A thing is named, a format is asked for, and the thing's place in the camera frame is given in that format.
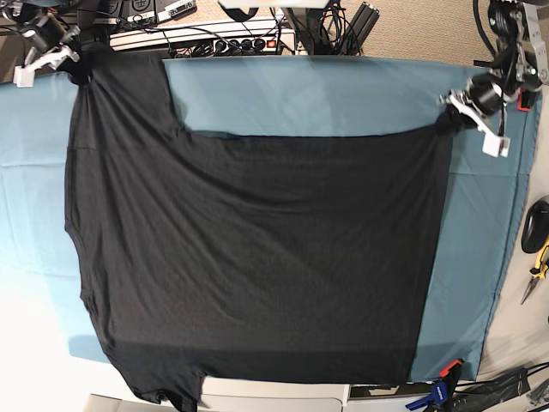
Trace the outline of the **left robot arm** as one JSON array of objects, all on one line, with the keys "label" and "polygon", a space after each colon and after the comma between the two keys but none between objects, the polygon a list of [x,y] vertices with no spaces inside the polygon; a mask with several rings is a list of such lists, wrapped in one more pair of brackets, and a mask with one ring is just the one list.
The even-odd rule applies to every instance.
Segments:
[{"label": "left robot arm", "polygon": [[515,102],[522,112],[532,109],[548,83],[546,43],[538,15],[538,9],[547,5],[547,1],[490,1],[486,19],[496,40],[491,42],[480,17],[480,3],[472,2],[475,26],[491,59],[475,60],[474,66],[484,71],[470,77],[465,88],[441,98],[457,128],[486,126],[497,114],[497,135],[503,136],[508,104]]}]

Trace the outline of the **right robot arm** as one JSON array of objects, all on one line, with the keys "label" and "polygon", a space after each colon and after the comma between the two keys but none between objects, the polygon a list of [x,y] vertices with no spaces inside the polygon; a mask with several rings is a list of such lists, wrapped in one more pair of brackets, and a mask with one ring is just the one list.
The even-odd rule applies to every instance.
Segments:
[{"label": "right robot arm", "polygon": [[14,68],[13,82],[17,87],[32,87],[36,72],[45,66],[67,73],[78,86],[89,84],[91,70],[83,57],[78,26],[65,23],[47,7],[23,1],[2,1],[1,14],[11,22],[1,28],[16,34],[30,47],[22,64]]}]

